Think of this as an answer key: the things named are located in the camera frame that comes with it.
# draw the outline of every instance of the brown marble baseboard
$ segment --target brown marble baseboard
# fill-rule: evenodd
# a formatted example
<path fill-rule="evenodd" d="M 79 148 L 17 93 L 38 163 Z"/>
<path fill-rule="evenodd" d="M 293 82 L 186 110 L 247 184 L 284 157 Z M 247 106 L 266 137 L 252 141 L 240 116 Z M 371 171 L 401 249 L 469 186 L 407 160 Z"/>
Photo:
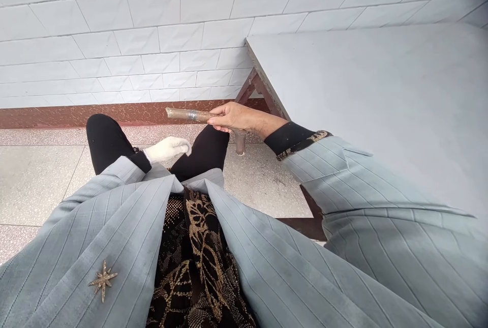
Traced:
<path fill-rule="evenodd" d="M 227 102 L 230 100 L 0 109 L 0 129 L 84 127 L 95 113 L 109 115 L 122 126 L 179 125 L 188 122 L 169 119 L 166 107 L 209 111 Z M 246 105 L 269 112 L 262 98 L 249 99 Z"/>

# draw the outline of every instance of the gray pinstripe suit jacket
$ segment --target gray pinstripe suit jacket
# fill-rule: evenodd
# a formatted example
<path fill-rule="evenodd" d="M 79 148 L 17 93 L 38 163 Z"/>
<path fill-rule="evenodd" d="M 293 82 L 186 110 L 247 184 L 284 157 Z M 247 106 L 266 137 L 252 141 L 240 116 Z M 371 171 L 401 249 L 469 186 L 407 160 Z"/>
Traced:
<path fill-rule="evenodd" d="M 283 163 L 322 208 L 326 248 L 226 193 L 220 171 L 189 183 L 210 195 L 261 327 L 486 326 L 488 244 L 474 217 L 338 137 Z M 166 202 L 183 190 L 164 174 L 121 157 L 65 199 L 0 267 L 0 327 L 144 327 Z M 118 276 L 102 304 L 88 283 L 104 259 Z"/>

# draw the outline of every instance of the gloved hand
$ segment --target gloved hand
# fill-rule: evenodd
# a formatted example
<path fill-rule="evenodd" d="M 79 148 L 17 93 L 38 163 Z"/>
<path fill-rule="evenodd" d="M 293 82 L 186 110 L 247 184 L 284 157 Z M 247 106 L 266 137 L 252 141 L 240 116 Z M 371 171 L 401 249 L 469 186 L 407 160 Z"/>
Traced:
<path fill-rule="evenodd" d="M 169 160 L 181 153 L 186 153 L 187 156 L 190 156 L 192 153 L 192 146 L 186 139 L 169 136 L 163 141 L 158 142 L 156 145 L 150 146 L 142 151 L 151 165 L 153 165 L 154 163 Z"/>

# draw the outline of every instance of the floor tile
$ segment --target floor tile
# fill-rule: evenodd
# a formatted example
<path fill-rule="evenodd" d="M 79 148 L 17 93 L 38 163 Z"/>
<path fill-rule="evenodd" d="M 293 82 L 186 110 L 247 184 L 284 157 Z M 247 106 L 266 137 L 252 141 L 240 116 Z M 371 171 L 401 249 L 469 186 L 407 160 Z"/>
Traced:
<path fill-rule="evenodd" d="M 62 200 L 83 146 L 0 146 L 0 224 L 41 226 Z"/>
<path fill-rule="evenodd" d="M 131 143 L 155 144 L 165 137 L 175 136 L 193 142 L 205 124 L 123 126 L 122 129 Z M 230 143 L 235 143 L 234 134 Z M 262 143 L 255 133 L 248 133 L 247 143 Z M 0 146 L 27 145 L 87 145 L 85 128 L 67 129 L 18 129 L 0 130 Z"/>
<path fill-rule="evenodd" d="M 5 263 L 36 236 L 33 226 L 0 225 L 0 264 Z"/>
<path fill-rule="evenodd" d="M 90 156 L 90 150 L 88 146 L 85 146 L 83 153 L 81 154 L 80 161 L 76 166 L 75 172 L 71 177 L 70 183 L 64 198 L 71 196 L 73 193 L 78 191 L 83 187 L 92 177 L 95 176 L 95 171 L 93 170 L 92 158 Z"/>
<path fill-rule="evenodd" d="M 242 203 L 275 218 L 312 217 L 299 184 L 265 144 L 247 144 L 239 156 L 229 145 L 225 190 Z"/>
<path fill-rule="evenodd" d="M 0 130 L 0 146 L 85 144 L 84 128 Z"/>

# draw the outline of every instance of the black cuff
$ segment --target black cuff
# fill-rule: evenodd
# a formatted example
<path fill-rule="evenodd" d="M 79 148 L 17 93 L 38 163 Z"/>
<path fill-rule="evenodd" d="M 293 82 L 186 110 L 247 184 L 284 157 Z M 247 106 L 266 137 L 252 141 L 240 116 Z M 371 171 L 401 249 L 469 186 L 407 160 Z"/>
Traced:
<path fill-rule="evenodd" d="M 307 130 L 305 127 L 297 125 L 294 122 L 288 122 L 266 137 L 264 143 L 268 145 L 276 155 L 279 155 L 313 134 L 313 131 Z"/>
<path fill-rule="evenodd" d="M 128 158 L 133 162 L 135 165 L 139 167 L 144 173 L 149 172 L 152 169 L 151 163 L 146 157 L 144 151 L 138 151 L 133 155 L 128 156 Z"/>

